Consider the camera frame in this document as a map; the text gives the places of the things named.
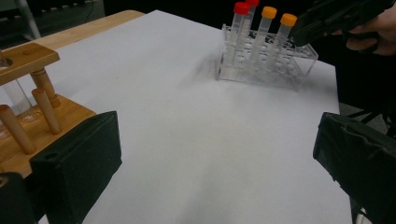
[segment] test tube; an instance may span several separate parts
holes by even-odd
[[[248,10],[248,29],[251,29],[251,23],[253,22],[254,18],[254,13],[256,12],[256,8],[260,3],[260,0],[245,0],[246,3],[250,5],[249,10]]]
[[[253,43],[253,48],[250,54],[250,63],[257,63],[259,59],[260,52],[262,51],[262,45],[265,42],[265,37],[270,29],[271,22],[276,16],[276,8],[274,7],[264,7],[262,9],[262,20],[260,21],[259,30],[257,31],[256,38]]]
[[[16,110],[15,113],[21,115],[22,122],[32,122],[37,119],[36,112],[17,79],[4,84],[3,87]]]
[[[0,70],[6,69],[9,67],[7,58],[4,56],[3,52],[0,50]],[[3,122],[0,120],[0,140],[6,139],[9,137],[7,128],[4,126]]]
[[[240,39],[242,27],[245,24],[249,7],[250,5],[244,2],[237,2],[233,7],[233,24],[231,26],[230,37],[228,39],[227,56],[225,58],[225,62],[227,64],[233,63],[236,52],[236,44],[238,39]]]
[[[291,15],[289,13],[285,13],[282,15],[279,30],[276,33],[274,43],[272,44],[272,48],[270,49],[270,54],[268,55],[267,61],[264,65],[267,71],[274,71],[276,69],[276,61],[279,53],[282,50],[283,45],[286,43],[286,41],[288,41],[289,32],[296,23],[296,21],[297,17],[294,15]]]

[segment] white tabletop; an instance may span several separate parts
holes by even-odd
[[[317,62],[299,92],[216,81],[219,39],[154,11],[58,50],[55,90],[119,114],[123,164],[84,223],[351,223],[312,156],[339,111],[334,68]]]

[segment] test tube rack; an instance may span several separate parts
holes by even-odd
[[[224,59],[230,53],[230,48],[233,48],[228,42],[230,32],[231,27],[224,24],[221,29],[219,44],[220,58],[217,62],[217,80],[229,80],[299,91],[318,59],[318,54],[309,44],[296,47],[292,39],[288,39],[283,49],[279,52],[276,68],[272,71],[263,69],[262,66],[265,65],[276,34],[267,34],[259,60],[257,63],[252,64],[248,59],[257,31],[250,30],[244,42],[243,51],[237,51],[233,63],[227,64]]]
[[[36,120],[23,122],[8,105],[0,105],[2,125],[10,132],[0,140],[0,173],[16,172],[26,177],[32,173],[29,160],[34,155],[95,113],[55,93],[45,66],[60,60],[56,51],[30,43],[3,54],[10,66],[0,70],[0,86],[28,74],[37,86],[33,90],[37,105],[31,108]]]

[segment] wooden rack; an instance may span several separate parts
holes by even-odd
[[[14,115],[0,102],[0,120],[10,132],[8,138],[0,139],[0,173],[17,172],[26,177],[32,173],[29,160],[35,154],[95,113],[53,89],[45,66],[60,60],[56,51],[31,43],[3,54],[10,67],[0,70],[0,85],[30,74],[37,87],[32,90],[37,105],[30,111],[36,114],[34,121],[21,121],[21,114]]]

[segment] clear acrylic rack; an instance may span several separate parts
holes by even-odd
[[[249,31],[243,50],[235,53],[233,63],[226,63],[225,58],[234,48],[228,42],[231,27],[223,25],[220,40],[220,58],[218,59],[216,77],[219,80],[229,80],[263,86],[292,89],[298,91],[304,84],[312,67],[318,59],[318,54],[308,44],[296,47],[289,39],[283,49],[279,52],[274,70],[265,69],[265,61],[272,49],[272,44],[276,34],[267,34],[259,60],[256,63],[249,61],[252,45],[257,34],[256,31]]]

